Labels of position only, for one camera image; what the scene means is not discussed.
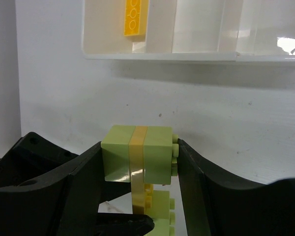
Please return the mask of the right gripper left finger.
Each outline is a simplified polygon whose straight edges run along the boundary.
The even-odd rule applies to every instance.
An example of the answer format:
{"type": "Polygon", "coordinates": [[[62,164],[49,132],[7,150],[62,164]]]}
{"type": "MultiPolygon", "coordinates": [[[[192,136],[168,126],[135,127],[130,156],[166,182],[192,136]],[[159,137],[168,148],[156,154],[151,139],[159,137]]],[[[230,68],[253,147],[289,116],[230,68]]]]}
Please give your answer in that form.
{"type": "Polygon", "coordinates": [[[100,144],[77,155],[30,132],[0,159],[0,236],[94,236],[99,205],[129,192],[100,144]]]}

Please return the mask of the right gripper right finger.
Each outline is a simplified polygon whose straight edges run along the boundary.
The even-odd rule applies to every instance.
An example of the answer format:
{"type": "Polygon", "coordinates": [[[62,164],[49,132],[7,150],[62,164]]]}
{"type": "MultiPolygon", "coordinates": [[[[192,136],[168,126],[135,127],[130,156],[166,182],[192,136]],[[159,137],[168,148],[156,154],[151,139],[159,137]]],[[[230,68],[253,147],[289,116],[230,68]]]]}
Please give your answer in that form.
{"type": "Polygon", "coordinates": [[[179,140],[178,177],[190,236],[295,236],[295,178],[239,177],[179,140]]]}

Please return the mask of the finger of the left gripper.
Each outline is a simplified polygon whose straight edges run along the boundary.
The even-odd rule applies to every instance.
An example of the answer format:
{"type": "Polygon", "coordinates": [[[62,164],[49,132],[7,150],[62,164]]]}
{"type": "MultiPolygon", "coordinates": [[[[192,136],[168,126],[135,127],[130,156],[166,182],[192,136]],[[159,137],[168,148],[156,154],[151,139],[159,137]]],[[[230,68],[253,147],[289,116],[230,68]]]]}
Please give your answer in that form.
{"type": "Polygon", "coordinates": [[[145,214],[98,213],[95,236],[144,236],[154,229],[154,221],[145,214]]]}

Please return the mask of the light green lego block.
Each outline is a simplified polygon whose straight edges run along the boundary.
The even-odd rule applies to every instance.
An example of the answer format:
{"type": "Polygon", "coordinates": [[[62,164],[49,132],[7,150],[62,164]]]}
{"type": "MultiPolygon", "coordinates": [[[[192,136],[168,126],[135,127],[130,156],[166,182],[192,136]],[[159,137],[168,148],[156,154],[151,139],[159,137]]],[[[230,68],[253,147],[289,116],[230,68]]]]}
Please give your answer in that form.
{"type": "Polygon", "coordinates": [[[169,185],[177,175],[178,135],[169,126],[114,125],[101,148],[106,181],[169,185]]]}

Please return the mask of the yellow lego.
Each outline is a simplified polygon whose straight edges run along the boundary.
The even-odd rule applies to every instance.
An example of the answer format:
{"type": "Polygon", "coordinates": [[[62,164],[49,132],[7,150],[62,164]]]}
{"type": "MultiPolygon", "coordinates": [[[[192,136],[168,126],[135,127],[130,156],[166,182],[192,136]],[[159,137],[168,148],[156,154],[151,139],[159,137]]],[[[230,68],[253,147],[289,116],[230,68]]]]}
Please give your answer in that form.
{"type": "Polygon", "coordinates": [[[126,0],[124,15],[124,36],[146,34],[149,0],[126,0]]]}

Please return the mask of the yellow long lego brick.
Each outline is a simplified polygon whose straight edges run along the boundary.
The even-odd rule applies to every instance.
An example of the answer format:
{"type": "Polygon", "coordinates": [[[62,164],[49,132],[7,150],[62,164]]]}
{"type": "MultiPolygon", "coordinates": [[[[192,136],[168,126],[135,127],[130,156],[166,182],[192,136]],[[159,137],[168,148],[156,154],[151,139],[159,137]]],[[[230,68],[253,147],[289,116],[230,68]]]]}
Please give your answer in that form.
{"type": "Polygon", "coordinates": [[[145,214],[152,205],[153,185],[144,181],[146,126],[136,126],[129,142],[132,213],[145,214]]]}

